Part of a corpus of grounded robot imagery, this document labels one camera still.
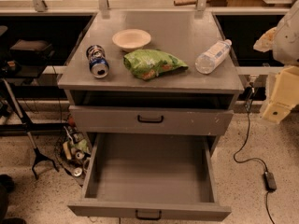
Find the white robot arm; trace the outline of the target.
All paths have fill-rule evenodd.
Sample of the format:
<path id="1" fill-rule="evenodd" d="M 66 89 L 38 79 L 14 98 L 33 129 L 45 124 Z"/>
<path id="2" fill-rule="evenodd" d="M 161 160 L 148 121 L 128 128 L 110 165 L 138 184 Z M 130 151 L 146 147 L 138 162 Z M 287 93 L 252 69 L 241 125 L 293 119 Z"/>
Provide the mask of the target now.
<path id="1" fill-rule="evenodd" d="M 262 118 L 280 123 L 299 105 L 299 1 L 278 25 L 265 32 L 253 45 L 255 50 L 273 53 L 284 65 L 272 79 L 270 96 L 263 105 Z"/>

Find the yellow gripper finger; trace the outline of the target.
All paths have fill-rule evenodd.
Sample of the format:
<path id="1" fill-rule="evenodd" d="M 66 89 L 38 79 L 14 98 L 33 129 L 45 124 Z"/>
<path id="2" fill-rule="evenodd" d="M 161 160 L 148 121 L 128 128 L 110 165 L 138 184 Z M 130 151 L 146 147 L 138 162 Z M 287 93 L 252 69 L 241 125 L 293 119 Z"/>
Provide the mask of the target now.
<path id="1" fill-rule="evenodd" d="M 262 118 L 279 124 L 299 105 L 299 67 L 285 66 L 277 74 L 270 73 L 266 80 L 265 94 Z"/>
<path id="2" fill-rule="evenodd" d="M 266 31 L 253 45 L 253 48 L 260 52 L 267 52 L 272 49 L 277 28 L 273 27 Z"/>

